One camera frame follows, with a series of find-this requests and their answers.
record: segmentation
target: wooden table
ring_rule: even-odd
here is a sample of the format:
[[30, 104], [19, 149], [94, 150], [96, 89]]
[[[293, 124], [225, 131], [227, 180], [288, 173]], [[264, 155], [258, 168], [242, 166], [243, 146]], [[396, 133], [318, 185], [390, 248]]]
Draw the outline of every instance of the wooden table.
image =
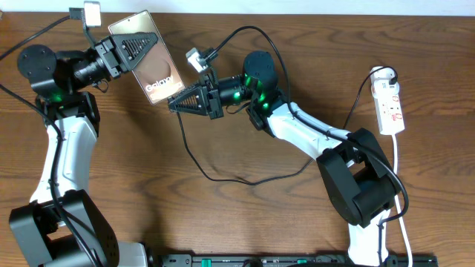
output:
[[[7, 13], [0, 51], [65, 14]], [[127, 14], [104, 14], [94, 35]], [[404, 217], [415, 253], [434, 253], [440, 266], [475, 260], [475, 20], [403, 16], [244, 16], [154, 14], [187, 85], [192, 47], [216, 47], [235, 28], [262, 27], [282, 53], [293, 100], [314, 117], [341, 127], [358, 86], [375, 65], [399, 72], [406, 130], [398, 135], [400, 177], [410, 195]], [[80, 22], [55, 27], [32, 44], [51, 49], [88, 46]], [[219, 75], [239, 73], [244, 56], [270, 50], [258, 33], [238, 34], [220, 52]], [[1, 83], [29, 100], [35, 94], [16, 69], [18, 52], [0, 64]], [[346, 250], [347, 224], [335, 212], [316, 164], [302, 175], [257, 187], [210, 182], [183, 147], [176, 115], [151, 106], [131, 74], [95, 94], [102, 117], [91, 161], [94, 202], [119, 240], [145, 241], [155, 251], [197, 254], [292, 254]], [[375, 133], [388, 159], [390, 137], [378, 134], [369, 85], [350, 122]], [[215, 178], [257, 181], [297, 171], [306, 155], [258, 132], [245, 112], [210, 121], [183, 115], [190, 149]], [[0, 93], [0, 266], [26, 262], [8, 226], [12, 208], [26, 205], [47, 149], [42, 121]], [[405, 253], [397, 222], [387, 247]]]

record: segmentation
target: power strip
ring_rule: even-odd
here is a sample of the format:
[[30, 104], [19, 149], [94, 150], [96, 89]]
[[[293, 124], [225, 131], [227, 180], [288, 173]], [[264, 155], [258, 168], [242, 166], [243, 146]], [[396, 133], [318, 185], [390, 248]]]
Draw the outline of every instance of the power strip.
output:
[[[381, 66], [374, 67], [371, 72], [379, 68]], [[404, 130], [399, 83], [394, 85], [389, 83], [395, 75], [394, 71], [388, 67], [371, 75], [371, 93], [376, 106], [379, 133], [384, 135], [393, 135]]]

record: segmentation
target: white background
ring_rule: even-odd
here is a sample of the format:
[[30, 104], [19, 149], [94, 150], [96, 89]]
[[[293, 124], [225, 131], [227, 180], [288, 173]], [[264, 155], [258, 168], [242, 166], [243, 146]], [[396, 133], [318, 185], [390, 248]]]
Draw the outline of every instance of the white background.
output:
[[[102, 0], [102, 12], [475, 16], [475, 0]], [[3, 11], [68, 11], [83, 0], [0, 0]]]

